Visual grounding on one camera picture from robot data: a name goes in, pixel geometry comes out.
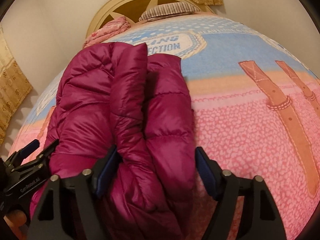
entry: curved headboard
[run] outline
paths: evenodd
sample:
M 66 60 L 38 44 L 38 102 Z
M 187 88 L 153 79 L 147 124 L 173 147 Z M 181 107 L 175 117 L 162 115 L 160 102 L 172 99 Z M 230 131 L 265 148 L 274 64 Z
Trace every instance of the curved headboard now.
M 89 25 L 86 37 L 101 28 L 107 22 L 121 15 L 127 17 L 127 20 L 129 22 L 136 23 L 139 21 L 139 17 L 141 16 L 141 14 L 147 8 L 152 8 L 159 4 L 171 2 L 188 2 L 199 8 L 201 11 L 213 12 L 209 6 L 199 5 L 192 0 L 109 0 L 93 17 Z

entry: white wall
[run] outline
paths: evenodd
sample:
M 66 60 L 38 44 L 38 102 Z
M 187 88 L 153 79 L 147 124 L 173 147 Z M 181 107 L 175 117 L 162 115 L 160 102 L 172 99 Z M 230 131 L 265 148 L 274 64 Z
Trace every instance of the white wall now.
M 0 155 L 50 81 L 82 48 L 95 13 L 108 0 L 15 0 L 1 21 L 4 37 L 34 90 L 15 113 Z
M 213 6 L 283 45 L 320 77 L 320 34 L 299 0 L 224 0 Z

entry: bed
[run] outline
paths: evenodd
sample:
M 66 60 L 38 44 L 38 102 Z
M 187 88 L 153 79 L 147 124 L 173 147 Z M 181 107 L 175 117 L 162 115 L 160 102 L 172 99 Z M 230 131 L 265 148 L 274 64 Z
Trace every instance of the bed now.
M 106 42 L 145 42 L 149 55 L 182 58 L 197 145 L 237 176 L 265 178 L 287 238 L 293 240 L 320 200 L 320 81 L 303 63 L 277 42 L 191 0 L 110 0 L 97 12 L 86 36 L 119 15 L 137 22 L 146 8 L 175 1 L 192 3 L 206 14 L 142 24 Z M 39 97 L 13 143 L 11 153 L 39 139 L 41 147 L 25 162 L 44 145 L 62 74 Z M 194 194 L 189 239 L 198 240 L 216 203 L 198 176 Z M 242 204 L 239 198 L 229 239 L 236 237 Z

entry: pink blanket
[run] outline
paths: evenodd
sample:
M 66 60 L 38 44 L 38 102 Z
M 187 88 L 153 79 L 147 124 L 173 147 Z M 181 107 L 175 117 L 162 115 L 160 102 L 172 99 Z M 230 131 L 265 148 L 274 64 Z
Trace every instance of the pink blanket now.
M 94 44 L 106 41 L 117 34 L 125 32 L 129 28 L 131 28 L 131 24 L 126 20 L 125 16 L 121 16 L 108 22 L 101 29 L 92 33 L 88 38 L 86 38 L 82 48 L 84 49 Z

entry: striped pillow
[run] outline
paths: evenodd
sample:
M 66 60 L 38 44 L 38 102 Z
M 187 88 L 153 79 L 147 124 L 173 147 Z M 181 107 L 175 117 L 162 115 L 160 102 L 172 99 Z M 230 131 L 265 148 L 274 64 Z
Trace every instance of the striped pillow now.
M 148 20 L 154 17 L 179 14 L 179 13 L 188 13 L 188 12 L 200 12 L 200 10 L 192 4 L 184 2 L 173 2 L 157 5 L 147 11 L 145 11 L 139 21 Z

